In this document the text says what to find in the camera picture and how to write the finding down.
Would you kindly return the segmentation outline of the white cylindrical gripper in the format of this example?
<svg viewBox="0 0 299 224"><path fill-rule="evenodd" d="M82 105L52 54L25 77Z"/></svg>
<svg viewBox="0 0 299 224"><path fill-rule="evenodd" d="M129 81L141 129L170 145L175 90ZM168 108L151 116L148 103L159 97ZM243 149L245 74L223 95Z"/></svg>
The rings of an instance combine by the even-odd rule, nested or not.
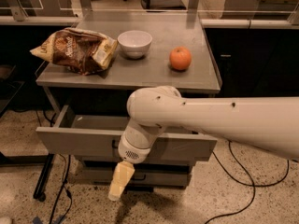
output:
<svg viewBox="0 0 299 224"><path fill-rule="evenodd" d="M165 127L143 126L130 119L118 145L118 152L123 161L114 170L109 187L108 198L117 201L131 180L135 168L133 164L143 162L150 154L156 139L163 134Z"/></svg>

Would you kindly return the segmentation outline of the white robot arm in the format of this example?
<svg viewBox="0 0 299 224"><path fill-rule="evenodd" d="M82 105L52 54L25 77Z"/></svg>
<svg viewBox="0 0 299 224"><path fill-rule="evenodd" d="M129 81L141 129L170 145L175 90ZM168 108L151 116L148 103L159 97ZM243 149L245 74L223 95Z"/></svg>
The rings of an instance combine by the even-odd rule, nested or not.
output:
<svg viewBox="0 0 299 224"><path fill-rule="evenodd" d="M299 98L184 98L171 86L134 91L108 198L117 201L168 127L182 127L299 161Z"/></svg>

